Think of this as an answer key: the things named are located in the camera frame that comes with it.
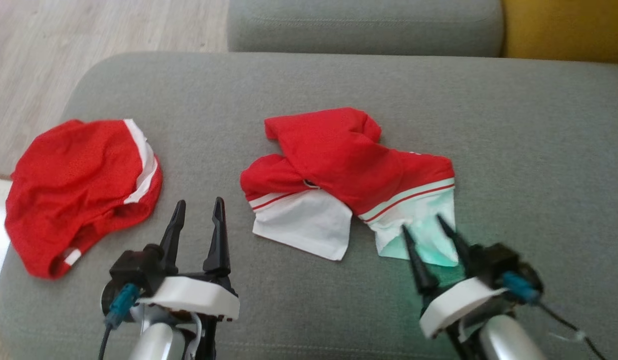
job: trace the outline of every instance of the red stripe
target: red stripe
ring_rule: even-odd
[[[295,194],[295,193],[288,193],[288,194],[284,194],[284,195],[282,195],[282,196],[278,196],[277,198],[275,198],[275,199],[273,199],[273,200],[270,200],[270,201],[267,201],[267,202],[263,203],[262,205],[254,206],[254,207],[253,207],[253,209],[254,209],[254,210],[256,210],[256,209],[259,209],[259,208],[261,208],[261,207],[265,207],[265,206],[269,205],[270,203],[272,203],[272,202],[274,202],[274,201],[278,201],[278,200],[280,200],[281,198],[286,198],[287,196],[290,196],[291,194],[293,195],[293,194]]]
[[[379,217],[380,215],[384,214],[388,209],[391,209],[392,207],[395,207],[395,205],[398,205],[399,203],[401,203],[401,202],[403,202],[405,200],[409,200],[411,198],[414,198],[416,196],[420,196],[420,195],[423,195],[423,194],[428,194],[430,192],[443,191],[444,189],[452,188],[454,186],[455,186],[455,184],[451,184],[451,185],[447,185],[447,186],[443,186],[443,187],[438,187],[437,189],[430,189],[430,190],[427,190],[427,191],[415,193],[415,194],[412,194],[412,195],[407,196],[405,198],[401,198],[400,200],[398,200],[398,201],[392,203],[391,205],[387,206],[384,210],[378,212],[374,217],[372,217],[370,219],[366,219],[364,222],[368,223],[370,221],[373,221],[373,219],[375,219],[375,218]]]

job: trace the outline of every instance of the red and white clothing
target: red and white clothing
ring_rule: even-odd
[[[382,130],[363,111],[346,107],[268,118],[265,132],[279,141],[284,156],[261,157],[240,180],[256,213],[257,235],[340,260],[355,214],[375,231],[379,255],[407,258],[403,242],[393,241],[402,224],[417,230],[438,212],[454,220],[451,161],[379,145]],[[441,229],[434,240],[449,245],[441,246],[450,257],[441,265],[457,264]]]
[[[146,219],[160,194],[158,158],[133,120],[70,120],[19,159],[5,228],[28,273],[57,279],[104,235]]]

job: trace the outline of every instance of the mustard yellow fabric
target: mustard yellow fabric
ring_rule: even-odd
[[[618,63],[618,0],[503,0],[509,58]]]

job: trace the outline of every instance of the red fabric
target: red fabric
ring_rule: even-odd
[[[57,279],[112,231],[146,219],[160,194],[158,166],[149,192],[123,203],[142,172],[138,148],[122,120],[70,120],[38,136],[18,161],[6,202],[5,228],[27,271]]]
[[[285,157],[265,156],[243,172],[249,201],[306,191],[309,180],[361,215],[395,194],[454,177],[446,157],[377,144],[380,127],[350,107],[268,118],[265,132],[279,141]]]

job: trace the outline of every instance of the gray fabric surface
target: gray fabric surface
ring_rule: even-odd
[[[231,0],[231,51],[498,57],[499,0]]]
[[[382,141],[451,158],[457,224],[503,241],[542,275],[546,301],[618,359],[618,65],[468,57],[317,54],[119,55],[91,69],[64,118],[133,118],[159,156],[164,186],[145,223],[103,239],[61,280],[28,276],[9,250],[0,277],[0,333],[16,360],[93,359],[99,296],[125,249],[158,242],[187,200],[178,265],[206,256],[213,199],[226,200],[240,319],[218,328],[219,359],[452,359],[423,339],[406,261],[376,255],[353,221],[342,262],[251,234],[238,177],[278,150],[263,119],[334,107],[366,110]],[[586,358],[569,332],[523,308],[552,359]],[[124,359],[137,327],[110,338]]]

